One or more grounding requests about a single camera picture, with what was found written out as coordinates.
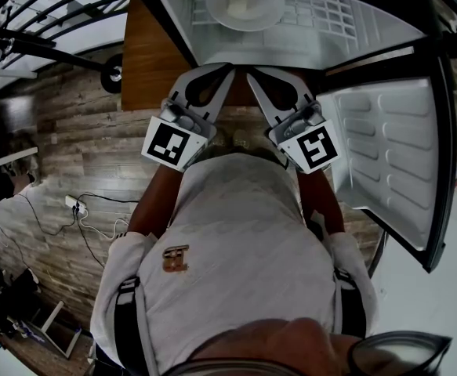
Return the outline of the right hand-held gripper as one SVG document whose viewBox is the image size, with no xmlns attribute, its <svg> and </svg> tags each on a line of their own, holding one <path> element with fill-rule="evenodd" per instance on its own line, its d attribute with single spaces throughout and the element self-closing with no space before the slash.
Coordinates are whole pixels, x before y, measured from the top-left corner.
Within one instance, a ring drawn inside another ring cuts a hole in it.
<svg viewBox="0 0 457 376">
<path fill-rule="evenodd" d="M 318 101 L 309 103 L 314 95 L 299 73 L 253 67 L 247 81 L 273 127 L 269 139 L 297 170 L 310 174 L 340 158 L 333 121 L 323 117 Z"/>
</svg>

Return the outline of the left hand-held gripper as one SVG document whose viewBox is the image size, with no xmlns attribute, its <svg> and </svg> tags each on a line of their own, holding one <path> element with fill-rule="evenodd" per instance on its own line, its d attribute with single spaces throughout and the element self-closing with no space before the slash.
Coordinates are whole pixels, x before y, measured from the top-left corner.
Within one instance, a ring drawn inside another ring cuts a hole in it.
<svg viewBox="0 0 457 376">
<path fill-rule="evenodd" d="M 232 63 L 210 63 L 181 74 L 160 114 L 151 117 L 141 154 L 184 172 L 216 135 L 213 124 L 234 76 Z"/>
</svg>

